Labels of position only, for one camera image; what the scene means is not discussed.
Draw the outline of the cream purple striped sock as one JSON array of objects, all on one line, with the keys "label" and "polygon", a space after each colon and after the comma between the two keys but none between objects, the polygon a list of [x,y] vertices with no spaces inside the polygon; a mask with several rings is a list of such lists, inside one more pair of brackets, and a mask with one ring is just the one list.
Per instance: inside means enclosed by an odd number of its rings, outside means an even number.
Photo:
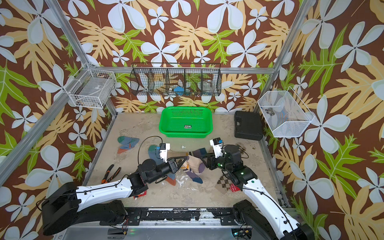
[{"label": "cream purple striped sock", "polygon": [[190,167],[181,167],[181,169],[192,179],[193,182],[202,184],[203,180],[193,172]]},{"label": "cream purple striped sock", "polygon": [[180,157],[180,156],[189,156],[187,161],[189,167],[193,170],[194,173],[200,175],[203,171],[200,171],[200,164],[202,163],[203,158],[201,158],[200,150],[206,150],[205,148],[197,149],[191,152],[176,152],[168,151],[168,157]]}]

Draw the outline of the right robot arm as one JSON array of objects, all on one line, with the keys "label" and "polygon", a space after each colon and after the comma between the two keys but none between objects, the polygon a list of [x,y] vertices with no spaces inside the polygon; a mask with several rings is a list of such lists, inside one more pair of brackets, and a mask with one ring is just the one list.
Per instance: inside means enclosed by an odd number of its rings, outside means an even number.
[{"label": "right robot arm", "polygon": [[268,193],[258,176],[242,160],[238,145],[224,145],[221,139],[210,141],[213,153],[203,162],[210,170],[221,169],[251,201],[234,205],[236,221],[251,226],[264,240],[313,240],[315,234],[307,225],[301,225],[290,216]]}]

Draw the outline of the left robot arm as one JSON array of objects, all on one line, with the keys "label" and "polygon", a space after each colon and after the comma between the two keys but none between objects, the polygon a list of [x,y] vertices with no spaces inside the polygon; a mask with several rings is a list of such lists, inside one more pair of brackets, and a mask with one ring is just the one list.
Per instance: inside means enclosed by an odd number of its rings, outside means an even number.
[{"label": "left robot arm", "polygon": [[145,192],[150,183],[176,173],[188,159],[188,156],[172,157],[160,165],[147,159],[134,173],[106,184],[79,187],[64,184],[42,203],[43,234],[51,236],[72,225],[95,221],[106,226],[122,224],[128,215],[122,199]]}]

